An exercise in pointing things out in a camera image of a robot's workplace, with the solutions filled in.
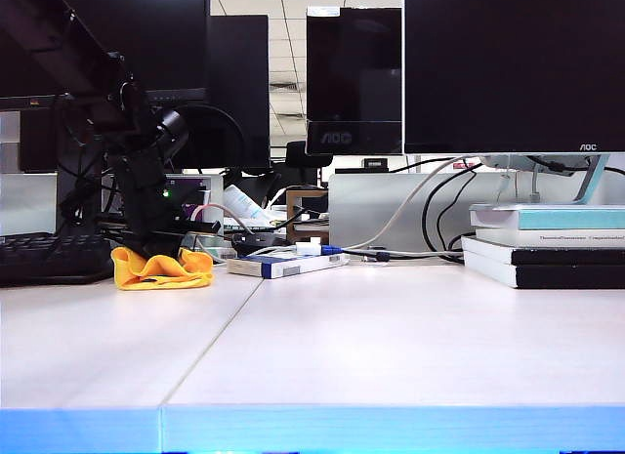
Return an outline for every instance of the black robotic arm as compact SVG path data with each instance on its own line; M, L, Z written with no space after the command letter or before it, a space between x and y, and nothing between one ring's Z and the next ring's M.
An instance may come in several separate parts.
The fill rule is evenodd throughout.
M213 227L185 222L163 196L164 163L187 141L183 117L156 115L124 57L108 53L64 0L0 0L0 28L82 108L105 138L124 203L124 243L144 256L175 256L179 234Z

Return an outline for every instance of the yellow microfiber cloth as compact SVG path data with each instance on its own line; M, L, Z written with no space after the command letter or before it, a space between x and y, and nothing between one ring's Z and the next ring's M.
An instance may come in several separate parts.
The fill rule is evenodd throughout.
M213 259L203 252L181 249L178 261L168 256L148 260L127 247L110 253L115 263L115 284L120 290L199 288L213 281Z

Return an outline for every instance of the white desk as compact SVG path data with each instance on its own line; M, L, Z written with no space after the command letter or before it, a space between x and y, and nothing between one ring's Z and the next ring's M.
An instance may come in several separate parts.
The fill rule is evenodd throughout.
M258 283L3 290L3 405L123 414L147 431L133 452L625 448L623 291L518 291L447 265ZM61 393L37 395L44 378Z
M160 451L159 407L260 283L0 289L0 451Z

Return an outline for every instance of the keyboard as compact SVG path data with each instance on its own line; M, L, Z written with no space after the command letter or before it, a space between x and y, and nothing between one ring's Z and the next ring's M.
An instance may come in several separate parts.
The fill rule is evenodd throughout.
M0 236L0 286L85 284L111 276L110 243L101 235Z

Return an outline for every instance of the teal book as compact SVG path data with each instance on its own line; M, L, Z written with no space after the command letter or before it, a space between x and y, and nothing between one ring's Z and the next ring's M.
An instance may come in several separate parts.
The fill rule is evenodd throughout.
M473 205L471 224L506 229L625 229L625 206Z

